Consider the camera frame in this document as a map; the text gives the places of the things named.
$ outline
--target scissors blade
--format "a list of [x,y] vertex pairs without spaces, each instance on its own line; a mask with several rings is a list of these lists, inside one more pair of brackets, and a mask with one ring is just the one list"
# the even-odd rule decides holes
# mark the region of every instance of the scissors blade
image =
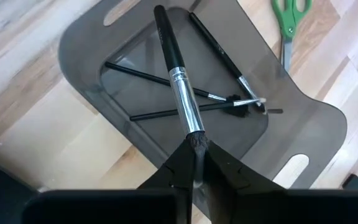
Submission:
[[292,39],[283,38],[282,64],[287,73],[290,71]]
[[284,37],[281,37],[281,49],[280,49],[280,63],[284,65]]

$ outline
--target silver ferrule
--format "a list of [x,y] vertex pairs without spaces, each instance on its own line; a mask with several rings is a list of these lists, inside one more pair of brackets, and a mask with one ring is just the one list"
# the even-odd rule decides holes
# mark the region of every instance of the silver ferrule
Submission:
[[[239,83],[241,84],[241,86],[246,89],[246,91],[249,93],[249,95],[251,96],[251,98],[253,100],[258,100],[258,96],[256,96],[256,94],[252,91],[251,87],[249,86],[246,78],[244,78],[243,76],[241,76],[240,78],[238,78]],[[256,105],[260,106],[262,105],[261,102],[256,102]]]
[[181,125],[186,134],[204,131],[200,111],[198,110],[186,69],[184,67],[175,67],[169,71],[169,76]]
[[259,102],[260,99],[256,99],[256,100],[236,100],[233,101],[233,105],[234,106],[244,106],[244,105],[249,105],[251,103],[256,103]]
[[220,102],[226,102],[226,98],[216,96],[216,95],[210,94],[210,93],[208,94],[208,98],[212,99],[212,100],[220,101]]

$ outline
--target makeup brush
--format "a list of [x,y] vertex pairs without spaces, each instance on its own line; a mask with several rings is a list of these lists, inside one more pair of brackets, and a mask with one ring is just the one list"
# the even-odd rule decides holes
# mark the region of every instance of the makeup brush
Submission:
[[208,150],[209,140],[205,136],[203,122],[187,76],[185,62],[163,6],[154,8],[154,18],[181,125],[185,130],[186,139],[196,154],[193,161],[195,165],[193,186],[198,188],[203,184],[204,156]]
[[[203,23],[197,18],[196,14],[191,12],[189,13],[190,21],[196,27],[196,29],[201,33],[204,37],[205,41],[209,44],[209,46],[213,49],[216,56],[220,59],[223,65],[229,70],[230,74],[240,83],[241,87],[245,90],[248,96],[252,99],[257,99],[257,95],[252,91],[250,85],[248,84],[245,77],[242,76],[240,70],[236,67],[234,62],[229,58],[227,53],[222,49],[217,40],[212,36],[212,34],[208,31],[208,29],[203,25]],[[261,102],[255,103],[257,109],[261,113],[266,113],[265,105]]]
[[[218,109],[225,109],[225,108],[235,108],[235,107],[253,104],[258,101],[261,103],[265,103],[266,99],[261,98],[261,99],[257,99],[257,100],[236,100],[236,101],[225,102],[225,103],[213,103],[213,104],[209,104],[209,105],[201,105],[199,107],[199,110],[200,111],[209,111],[209,110],[218,110]],[[160,112],[130,116],[129,120],[143,121],[143,120],[147,120],[147,119],[163,118],[166,116],[173,116],[173,115],[177,115],[177,114],[178,114],[178,110],[167,110],[167,111],[160,111]]]
[[[113,69],[113,70],[117,70],[120,72],[124,72],[126,74],[130,74],[130,75],[139,77],[139,78],[144,78],[146,80],[150,80],[150,81],[153,81],[153,82],[165,85],[165,86],[171,86],[169,80],[167,80],[167,79],[156,77],[154,75],[150,75],[150,74],[140,72],[137,70],[133,70],[131,68],[126,68],[126,67],[123,67],[120,65],[116,65],[111,62],[105,62],[104,66],[106,66],[110,69]],[[208,93],[207,91],[200,90],[198,88],[193,88],[193,92],[194,92],[194,94],[196,94],[198,96],[202,96],[204,98],[208,98],[208,99],[215,100],[215,101],[225,102],[227,100],[225,97],[221,97],[221,96],[218,96],[218,95],[215,95],[212,93]]]

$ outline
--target wooden floor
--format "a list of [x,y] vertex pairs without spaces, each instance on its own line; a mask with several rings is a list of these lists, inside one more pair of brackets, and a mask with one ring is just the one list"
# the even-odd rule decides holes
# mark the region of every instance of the wooden floor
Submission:
[[[156,170],[59,69],[62,32],[97,2],[0,0],[0,165],[34,187],[136,188]],[[270,1],[240,3],[277,52]],[[290,73],[304,93],[346,115],[344,145],[312,186],[338,188],[358,174],[358,0],[313,1],[298,27]]]

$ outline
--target gray tray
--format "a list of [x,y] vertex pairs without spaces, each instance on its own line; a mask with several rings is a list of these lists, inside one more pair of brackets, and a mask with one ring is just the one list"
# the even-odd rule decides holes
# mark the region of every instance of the gray tray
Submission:
[[[101,1],[66,30],[60,42],[60,66],[71,85],[154,165],[159,167],[185,137],[178,116],[139,122],[130,122],[129,116],[174,109],[172,91],[108,70],[103,63],[108,60],[168,78],[153,15],[153,8],[162,4],[169,9],[193,87],[244,96],[189,23],[188,11],[196,13],[252,88],[267,99],[267,108],[284,110],[268,115],[251,110],[247,118],[201,112],[208,137],[269,179],[289,158],[306,154],[309,164],[292,187],[308,188],[314,182],[341,147],[346,119],[335,107],[308,98],[296,87],[237,1],[143,0],[104,26],[105,15],[119,2]],[[212,103],[198,97],[197,102]]]

